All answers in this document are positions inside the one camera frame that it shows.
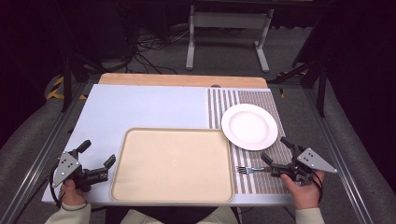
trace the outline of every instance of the white plate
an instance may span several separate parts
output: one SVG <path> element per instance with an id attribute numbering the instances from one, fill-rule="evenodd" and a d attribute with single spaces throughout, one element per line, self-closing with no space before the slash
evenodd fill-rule
<path id="1" fill-rule="evenodd" d="M 236 146 L 247 150 L 262 150 L 277 138 L 274 118 L 256 105 L 234 105 L 221 118 L 225 136 Z"/>

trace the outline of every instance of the silver fork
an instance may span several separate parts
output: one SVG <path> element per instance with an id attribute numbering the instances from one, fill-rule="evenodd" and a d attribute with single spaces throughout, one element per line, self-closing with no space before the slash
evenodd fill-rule
<path id="1" fill-rule="evenodd" d="M 244 175 L 252 174 L 252 173 L 258 172 L 258 171 L 271 172 L 271 168 L 268 166 L 261 167 L 261 168 L 237 166 L 236 170 L 238 171 L 238 173 L 244 174 Z"/>

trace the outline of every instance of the beige tray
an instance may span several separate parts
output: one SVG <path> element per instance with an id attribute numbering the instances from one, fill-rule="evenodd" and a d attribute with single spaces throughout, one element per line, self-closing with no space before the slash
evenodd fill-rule
<path id="1" fill-rule="evenodd" d="M 221 130 L 131 129 L 119 158 L 111 190 L 116 201 L 227 203 L 233 197 Z"/>

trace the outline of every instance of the sleeve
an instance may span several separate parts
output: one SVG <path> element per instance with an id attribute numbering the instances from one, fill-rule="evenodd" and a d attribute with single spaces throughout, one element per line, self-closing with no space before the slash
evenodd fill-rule
<path id="1" fill-rule="evenodd" d="M 296 209 L 296 224 L 324 224 L 319 208 Z"/>
<path id="2" fill-rule="evenodd" d="M 88 224 L 90 223 L 91 205 L 84 203 L 69 206 L 62 203 L 61 209 L 46 221 L 46 224 Z"/>

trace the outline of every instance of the hand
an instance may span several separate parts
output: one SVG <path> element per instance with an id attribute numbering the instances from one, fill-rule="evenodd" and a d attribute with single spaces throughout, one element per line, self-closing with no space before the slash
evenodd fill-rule
<path id="1" fill-rule="evenodd" d="M 84 192 L 81 189 L 76 189 L 76 184 L 72 179 L 67 179 L 61 186 L 61 193 L 63 195 L 62 201 L 69 205 L 81 205 L 86 203 Z"/>
<path id="2" fill-rule="evenodd" d="M 323 182 L 324 172 L 315 171 L 320 181 Z M 281 175 L 283 182 L 291 193 L 291 197 L 294 200 L 295 209 L 306 209 L 318 207 L 319 191 L 314 184 L 297 186 L 288 175 Z"/>

